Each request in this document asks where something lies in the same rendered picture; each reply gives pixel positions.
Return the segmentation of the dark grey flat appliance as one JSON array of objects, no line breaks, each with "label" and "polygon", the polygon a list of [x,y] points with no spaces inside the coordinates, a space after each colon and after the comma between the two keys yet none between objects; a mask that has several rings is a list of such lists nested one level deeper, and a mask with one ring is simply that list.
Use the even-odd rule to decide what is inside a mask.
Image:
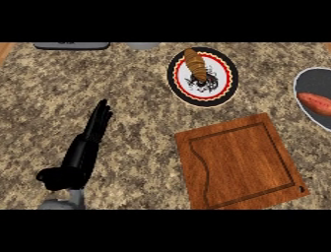
[{"label": "dark grey flat appliance", "polygon": [[109,42],[34,42],[37,49],[44,50],[103,50]]}]

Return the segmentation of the brown croissant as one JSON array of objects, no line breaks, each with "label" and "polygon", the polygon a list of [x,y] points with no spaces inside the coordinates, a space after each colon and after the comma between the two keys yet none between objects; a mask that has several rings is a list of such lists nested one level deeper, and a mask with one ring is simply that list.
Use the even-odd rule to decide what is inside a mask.
[{"label": "brown croissant", "polygon": [[197,80],[204,82],[207,80],[206,61],[203,56],[192,48],[185,50],[185,62]]}]

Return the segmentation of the pale grey round object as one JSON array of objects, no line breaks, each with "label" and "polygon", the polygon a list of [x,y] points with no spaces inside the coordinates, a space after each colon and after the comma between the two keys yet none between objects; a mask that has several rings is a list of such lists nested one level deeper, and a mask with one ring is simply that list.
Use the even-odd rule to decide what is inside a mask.
[{"label": "pale grey round object", "polygon": [[148,50],[157,47],[160,42],[127,42],[126,44],[133,50]]}]

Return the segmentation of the black white red plate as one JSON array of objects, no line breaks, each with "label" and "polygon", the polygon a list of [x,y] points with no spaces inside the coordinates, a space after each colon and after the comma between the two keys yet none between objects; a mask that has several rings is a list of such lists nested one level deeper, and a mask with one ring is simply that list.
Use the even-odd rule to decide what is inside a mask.
[{"label": "black white red plate", "polygon": [[173,57],[167,68],[167,81],[176,97],[189,105],[217,107],[223,105],[238,90],[238,70],[228,56],[209,47],[194,47],[203,57],[207,81],[201,82],[188,67],[185,52]]}]

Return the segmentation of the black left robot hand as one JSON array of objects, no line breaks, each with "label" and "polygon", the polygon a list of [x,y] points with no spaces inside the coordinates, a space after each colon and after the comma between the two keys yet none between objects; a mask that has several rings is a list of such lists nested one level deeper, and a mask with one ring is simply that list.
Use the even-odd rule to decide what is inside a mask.
[{"label": "black left robot hand", "polygon": [[111,106],[103,99],[93,110],[83,133],[71,143],[60,167],[46,168],[37,175],[37,180],[47,190],[84,188],[93,173],[99,146],[112,115]]}]

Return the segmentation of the brown wooden cutting board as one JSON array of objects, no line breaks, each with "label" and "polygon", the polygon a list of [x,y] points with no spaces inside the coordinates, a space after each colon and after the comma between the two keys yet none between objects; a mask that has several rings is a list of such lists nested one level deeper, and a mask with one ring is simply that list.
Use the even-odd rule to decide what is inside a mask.
[{"label": "brown wooden cutting board", "polygon": [[194,209],[265,209],[309,194],[265,113],[176,134]]}]

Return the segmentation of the dark grey pan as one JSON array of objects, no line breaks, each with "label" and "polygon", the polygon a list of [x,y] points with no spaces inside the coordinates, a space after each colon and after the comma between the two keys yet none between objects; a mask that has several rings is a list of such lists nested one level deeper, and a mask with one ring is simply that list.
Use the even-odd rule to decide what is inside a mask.
[{"label": "dark grey pan", "polygon": [[[312,67],[302,70],[293,80],[293,94],[311,93],[331,99],[331,69]],[[296,104],[311,121],[331,132],[331,116],[318,115],[299,101]]]}]

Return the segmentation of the orange sweet potato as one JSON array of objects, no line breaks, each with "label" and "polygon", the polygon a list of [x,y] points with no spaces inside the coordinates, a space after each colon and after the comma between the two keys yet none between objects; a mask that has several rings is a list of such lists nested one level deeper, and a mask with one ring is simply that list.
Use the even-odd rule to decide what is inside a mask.
[{"label": "orange sweet potato", "polygon": [[297,93],[296,97],[314,113],[331,116],[331,99],[328,97],[312,93]]}]

